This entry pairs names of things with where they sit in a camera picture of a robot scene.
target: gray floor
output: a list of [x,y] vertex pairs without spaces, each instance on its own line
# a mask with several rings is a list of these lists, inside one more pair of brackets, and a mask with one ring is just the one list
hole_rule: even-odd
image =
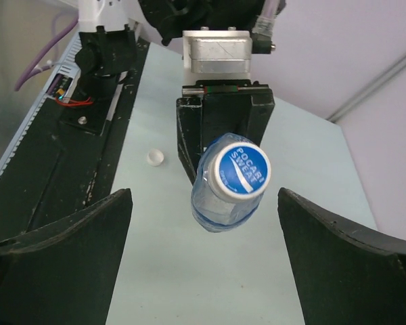
[[[17,93],[14,92],[15,82],[51,39],[51,22],[63,10],[40,0],[0,0],[0,158],[49,73],[32,78]],[[71,21],[72,14],[69,12],[58,20],[57,30],[62,30]],[[60,53],[69,39],[65,37],[61,41]],[[43,62],[52,58],[50,51]]]

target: screw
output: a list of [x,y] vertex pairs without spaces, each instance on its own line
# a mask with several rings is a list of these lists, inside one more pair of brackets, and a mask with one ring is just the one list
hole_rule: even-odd
[[78,119],[78,123],[79,123],[80,125],[86,124],[86,123],[87,123],[87,117],[86,117],[86,116],[80,117],[80,118]]

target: blue label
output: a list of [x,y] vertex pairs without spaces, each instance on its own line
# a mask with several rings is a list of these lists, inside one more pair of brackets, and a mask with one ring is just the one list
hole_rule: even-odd
[[225,153],[218,172],[228,189],[238,194],[251,194],[265,184],[268,166],[259,151],[238,146]]

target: white wave logo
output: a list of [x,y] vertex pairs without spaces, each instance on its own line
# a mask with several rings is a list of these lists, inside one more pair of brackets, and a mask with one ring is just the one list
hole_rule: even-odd
[[231,162],[233,163],[233,166],[235,167],[236,175],[238,176],[238,179],[241,182],[242,186],[245,188],[245,191],[247,191],[248,193],[251,193],[254,190],[254,188],[252,188],[250,183],[248,183],[247,180],[245,179],[245,177],[242,175],[241,169],[239,168],[236,161],[234,161],[234,159],[232,157],[229,157],[229,158],[230,158]]

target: blue plastic bottle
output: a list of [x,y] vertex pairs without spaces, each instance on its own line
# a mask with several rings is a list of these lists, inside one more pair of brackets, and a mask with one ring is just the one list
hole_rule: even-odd
[[270,179],[267,155],[245,137],[226,133],[209,145],[198,164],[193,216],[209,232],[236,228],[258,208]]

